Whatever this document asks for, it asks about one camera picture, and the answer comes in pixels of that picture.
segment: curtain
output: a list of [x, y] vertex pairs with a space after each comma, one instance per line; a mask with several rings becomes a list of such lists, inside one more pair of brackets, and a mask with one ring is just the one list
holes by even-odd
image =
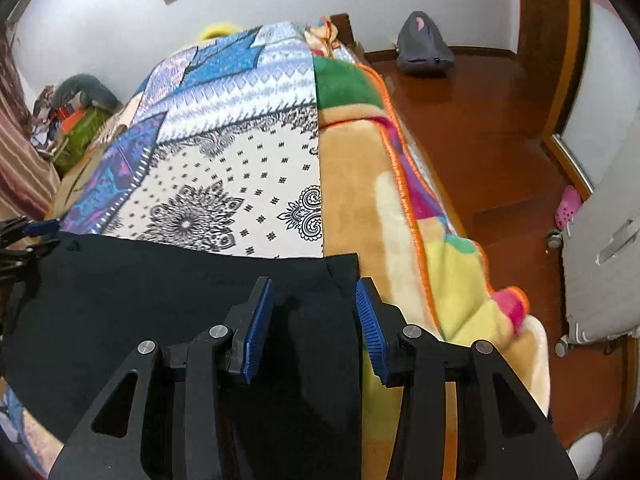
[[29, 142], [31, 114], [24, 103], [6, 27], [0, 25], [0, 220], [41, 220], [60, 180]]

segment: pile of clothes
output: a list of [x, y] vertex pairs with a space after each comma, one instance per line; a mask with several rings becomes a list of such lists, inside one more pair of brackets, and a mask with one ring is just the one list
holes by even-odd
[[33, 105], [31, 144], [62, 176], [120, 107], [117, 97], [88, 74], [46, 86]]

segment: pink shoe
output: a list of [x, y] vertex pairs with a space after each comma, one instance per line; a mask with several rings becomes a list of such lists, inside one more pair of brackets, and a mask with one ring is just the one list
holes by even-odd
[[562, 200], [556, 210], [556, 225], [561, 231], [567, 222], [574, 217], [582, 206], [582, 199], [574, 186], [567, 186], [562, 194]]

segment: bed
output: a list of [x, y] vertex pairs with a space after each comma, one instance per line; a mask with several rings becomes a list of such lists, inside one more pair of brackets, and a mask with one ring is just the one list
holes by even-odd
[[[428, 159], [356, 51], [346, 15], [182, 49], [108, 121], [49, 215], [76, 234], [239, 257], [357, 253], [360, 274], [407, 322], [456, 344], [491, 341], [548, 412], [542, 325], [520, 290], [491, 288], [482, 249], [444, 211]], [[63, 444], [7, 380], [2, 427], [46, 477]], [[454, 478], [449, 386], [445, 476]], [[386, 478], [400, 400], [364, 352], [362, 478]]]

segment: green blanket section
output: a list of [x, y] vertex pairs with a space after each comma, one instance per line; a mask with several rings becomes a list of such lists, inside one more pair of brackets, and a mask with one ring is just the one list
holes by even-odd
[[354, 104], [383, 108], [378, 90], [357, 66], [340, 59], [313, 58], [319, 110]]

